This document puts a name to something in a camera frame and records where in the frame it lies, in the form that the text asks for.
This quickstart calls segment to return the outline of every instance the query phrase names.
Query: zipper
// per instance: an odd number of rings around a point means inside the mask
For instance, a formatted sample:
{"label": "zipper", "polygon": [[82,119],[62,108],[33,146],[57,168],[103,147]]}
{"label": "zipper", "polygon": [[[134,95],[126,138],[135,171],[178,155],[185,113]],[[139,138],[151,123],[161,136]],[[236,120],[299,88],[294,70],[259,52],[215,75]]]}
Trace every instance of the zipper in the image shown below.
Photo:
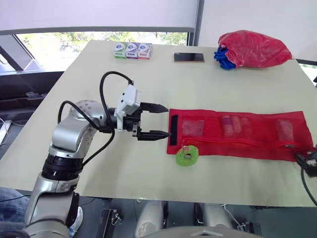
{"label": "zipper", "polygon": [[293,141],[283,141],[283,142],[277,142],[274,145],[263,145],[252,141],[245,141],[245,140],[211,140],[211,139],[203,139],[203,138],[184,138],[182,141],[182,146],[184,145],[186,140],[196,140],[201,142],[211,142],[211,143],[219,143],[219,144],[233,144],[233,143],[240,143],[245,145],[251,145],[251,146],[257,146],[261,148],[279,148],[279,147],[285,147],[285,148],[301,148],[303,147],[299,143],[294,143]]}

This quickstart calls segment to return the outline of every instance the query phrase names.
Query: blue rope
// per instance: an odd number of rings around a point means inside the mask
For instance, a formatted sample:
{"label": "blue rope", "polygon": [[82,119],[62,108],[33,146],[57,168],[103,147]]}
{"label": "blue rope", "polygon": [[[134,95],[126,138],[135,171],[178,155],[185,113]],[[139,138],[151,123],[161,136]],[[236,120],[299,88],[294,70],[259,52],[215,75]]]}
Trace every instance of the blue rope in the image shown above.
{"label": "blue rope", "polygon": [[218,50],[214,53],[214,58],[220,63],[220,67],[224,69],[233,69],[236,67],[234,63],[228,60],[225,53],[228,51],[227,48],[218,47]]}

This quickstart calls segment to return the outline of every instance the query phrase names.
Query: sneaker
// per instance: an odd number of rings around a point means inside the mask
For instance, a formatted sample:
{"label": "sneaker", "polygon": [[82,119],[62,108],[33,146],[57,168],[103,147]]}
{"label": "sneaker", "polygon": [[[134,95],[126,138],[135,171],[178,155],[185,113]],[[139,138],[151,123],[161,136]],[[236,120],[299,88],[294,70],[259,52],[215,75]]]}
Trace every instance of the sneaker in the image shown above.
{"label": "sneaker", "polygon": [[71,225],[71,227],[69,228],[70,238],[73,238],[76,232],[78,231],[80,225],[83,222],[83,217],[84,217],[83,209],[81,209],[81,207],[78,207],[76,220],[74,224]]}

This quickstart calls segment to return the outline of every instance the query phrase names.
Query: smartphone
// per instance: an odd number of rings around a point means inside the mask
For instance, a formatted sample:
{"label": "smartphone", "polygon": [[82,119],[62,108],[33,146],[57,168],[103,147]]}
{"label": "smartphone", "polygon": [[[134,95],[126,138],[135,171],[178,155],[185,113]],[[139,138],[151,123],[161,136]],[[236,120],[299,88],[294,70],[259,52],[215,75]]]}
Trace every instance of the smartphone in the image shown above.
{"label": "smartphone", "polygon": [[174,62],[205,62],[202,53],[174,53]]}

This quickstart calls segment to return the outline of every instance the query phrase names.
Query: green ring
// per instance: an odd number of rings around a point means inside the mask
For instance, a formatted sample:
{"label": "green ring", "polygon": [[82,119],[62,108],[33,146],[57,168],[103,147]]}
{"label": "green ring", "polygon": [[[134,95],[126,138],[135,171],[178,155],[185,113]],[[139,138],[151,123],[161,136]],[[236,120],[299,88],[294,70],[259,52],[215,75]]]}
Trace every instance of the green ring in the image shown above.
{"label": "green ring", "polygon": [[[198,148],[193,145],[188,145],[190,151],[183,151],[180,149],[176,154],[176,162],[180,166],[191,166],[194,165],[199,156]],[[186,154],[190,154],[190,159],[185,158]]]}

